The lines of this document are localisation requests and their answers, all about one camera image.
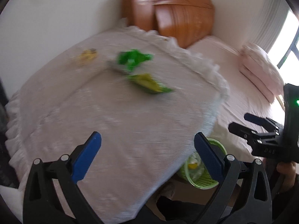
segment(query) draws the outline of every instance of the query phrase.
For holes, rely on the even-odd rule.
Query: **yellow object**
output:
[[[77,60],[80,62],[80,65],[84,65],[87,61],[91,61],[98,56],[96,49],[87,49],[84,50],[81,55],[77,57]]]
[[[197,163],[189,163],[188,168],[189,169],[196,169],[198,167]]]
[[[139,75],[130,75],[129,79],[134,83],[142,86],[151,93],[169,93],[172,91],[171,88],[166,87],[162,83],[155,81],[152,78],[152,75],[149,73],[139,74]]]

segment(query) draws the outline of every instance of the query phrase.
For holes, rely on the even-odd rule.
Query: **pink bedsheet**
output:
[[[218,64],[220,74],[228,81],[230,98],[221,106],[213,132],[210,137],[220,141],[229,154],[233,154],[240,161],[252,161],[251,147],[244,139],[228,131],[231,122],[237,122],[258,132],[265,130],[244,120],[245,113],[260,117],[269,117],[284,123],[284,111],[275,99],[270,104],[265,96],[238,70],[239,53],[226,45],[215,36],[207,36],[188,48],[193,52],[202,53]]]

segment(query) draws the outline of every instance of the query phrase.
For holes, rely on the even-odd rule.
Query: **green toy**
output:
[[[142,62],[151,60],[152,58],[153,55],[151,54],[143,54],[139,50],[133,49],[131,51],[120,52],[117,61],[120,65],[126,65],[127,70],[132,72]]]

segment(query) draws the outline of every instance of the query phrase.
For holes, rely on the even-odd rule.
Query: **plastic bag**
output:
[[[141,86],[146,92],[149,93],[170,93],[173,90],[166,87],[163,83],[158,82],[149,73],[130,75],[129,80]]]
[[[198,180],[204,173],[204,163],[197,152],[188,158],[188,170],[192,181]]]

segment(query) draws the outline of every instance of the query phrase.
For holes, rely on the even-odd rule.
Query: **blue gripper pad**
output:
[[[84,148],[73,163],[72,180],[75,184],[84,179],[95,155],[97,155],[102,143],[101,134],[93,132],[91,137],[84,144]]]
[[[198,132],[194,137],[194,147],[198,152],[200,158],[204,162],[205,167],[207,168],[212,179],[222,183],[224,180],[224,162],[223,159],[225,155],[223,154],[223,159],[220,159],[218,155],[212,149],[209,141],[206,139],[202,132]]]

